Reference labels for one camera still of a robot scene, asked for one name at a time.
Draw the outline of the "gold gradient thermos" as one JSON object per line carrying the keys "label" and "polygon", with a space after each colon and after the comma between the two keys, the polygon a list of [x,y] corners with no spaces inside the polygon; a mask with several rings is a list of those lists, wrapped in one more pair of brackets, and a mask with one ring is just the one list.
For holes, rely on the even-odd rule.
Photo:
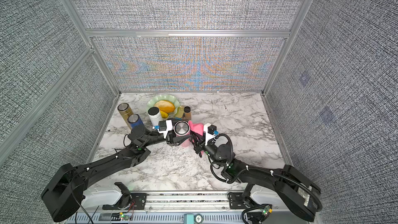
{"label": "gold gradient thermos", "polygon": [[130,116],[133,115],[133,111],[131,109],[131,107],[129,106],[128,103],[120,103],[117,106],[117,110],[119,112],[119,114],[121,115],[121,117],[123,118],[123,120],[125,121],[126,125],[131,129],[131,125],[128,122],[128,119]]}

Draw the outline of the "pink cloth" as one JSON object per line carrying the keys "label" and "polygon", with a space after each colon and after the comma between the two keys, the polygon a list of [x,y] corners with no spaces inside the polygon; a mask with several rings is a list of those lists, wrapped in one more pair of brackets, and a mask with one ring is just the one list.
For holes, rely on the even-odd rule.
{"label": "pink cloth", "polygon": [[203,124],[202,123],[193,123],[191,120],[188,121],[188,124],[190,126],[190,132],[196,132],[202,136],[204,136],[203,132]]}

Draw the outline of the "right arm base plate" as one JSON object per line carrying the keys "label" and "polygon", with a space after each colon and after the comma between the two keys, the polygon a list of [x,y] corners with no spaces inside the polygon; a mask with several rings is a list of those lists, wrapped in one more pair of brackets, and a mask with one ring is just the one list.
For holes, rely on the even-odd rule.
{"label": "right arm base plate", "polygon": [[227,197],[230,209],[248,209],[258,205],[258,203],[251,199],[249,193],[243,191],[228,192]]}

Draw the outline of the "blue thermos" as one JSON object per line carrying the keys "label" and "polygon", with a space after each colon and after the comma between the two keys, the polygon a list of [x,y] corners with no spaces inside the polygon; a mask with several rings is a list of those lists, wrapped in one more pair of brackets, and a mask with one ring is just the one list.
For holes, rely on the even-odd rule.
{"label": "blue thermos", "polygon": [[141,117],[138,114],[130,115],[127,119],[127,124],[131,130],[134,128],[137,128],[137,127],[139,127],[139,128],[145,127]]}

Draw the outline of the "pink thermos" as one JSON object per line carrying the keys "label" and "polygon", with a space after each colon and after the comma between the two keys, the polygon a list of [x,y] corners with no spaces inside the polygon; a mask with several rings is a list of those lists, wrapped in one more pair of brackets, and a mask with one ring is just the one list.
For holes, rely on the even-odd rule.
{"label": "pink thermos", "polygon": [[174,126],[174,132],[176,137],[174,138],[174,144],[187,148],[190,144],[190,126],[186,121],[179,121]]}

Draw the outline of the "white thermos black lid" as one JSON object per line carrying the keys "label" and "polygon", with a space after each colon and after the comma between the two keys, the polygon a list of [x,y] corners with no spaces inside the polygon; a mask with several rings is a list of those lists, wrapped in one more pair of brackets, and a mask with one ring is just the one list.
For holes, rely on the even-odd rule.
{"label": "white thermos black lid", "polygon": [[151,124],[153,127],[159,125],[160,121],[163,121],[163,117],[161,111],[158,107],[151,107],[148,111],[148,116],[150,118]]}

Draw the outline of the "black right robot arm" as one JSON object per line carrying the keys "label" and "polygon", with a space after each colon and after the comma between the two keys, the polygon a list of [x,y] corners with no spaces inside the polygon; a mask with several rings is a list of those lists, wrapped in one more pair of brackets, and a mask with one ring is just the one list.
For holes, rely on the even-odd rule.
{"label": "black right robot arm", "polygon": [[246,183],[241,195],[246,209],[242,215],[263,209],[263,220],[268,218],[272,204],[255,199],[255,187],[274,191],[295,216],[313,222],[323,205],[321,189],[299,170],[290,165],[282,169],[268,169],[236,159],[231,138],[223,133],[191,133],[190,142],[198,155],[206,155],[215,179],[226,184]]}

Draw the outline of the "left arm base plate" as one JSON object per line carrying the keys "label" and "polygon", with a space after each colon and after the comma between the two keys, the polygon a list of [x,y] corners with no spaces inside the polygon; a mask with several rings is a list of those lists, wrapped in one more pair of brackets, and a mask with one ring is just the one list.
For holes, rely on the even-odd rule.
{"label": "left arm base plate", "polygon": [[103,205],[102,210],[143,210],[147,201],[146,193],[130,193],[122,195],[121,199],[114,205]]}

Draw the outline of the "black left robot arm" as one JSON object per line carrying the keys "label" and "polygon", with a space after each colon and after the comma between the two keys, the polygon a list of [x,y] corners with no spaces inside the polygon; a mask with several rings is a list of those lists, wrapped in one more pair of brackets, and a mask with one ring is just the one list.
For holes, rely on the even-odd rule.
{"label": "black left robot arm", "polygon": [[111,156],[76,167],[67,163],[58,169],[41,193],[41,199],[54,222],[64,221],[76,213],[82,201],[88,199],[84,197],[84,191],[90,186],[142,163],[150,154],[148,146],[163,142],[179,146],[186,139],[185,136],[176,136],[174,131],[166,135],[158,131],[153,134],[143,125],[133,127],[128,138],[131,143]]}

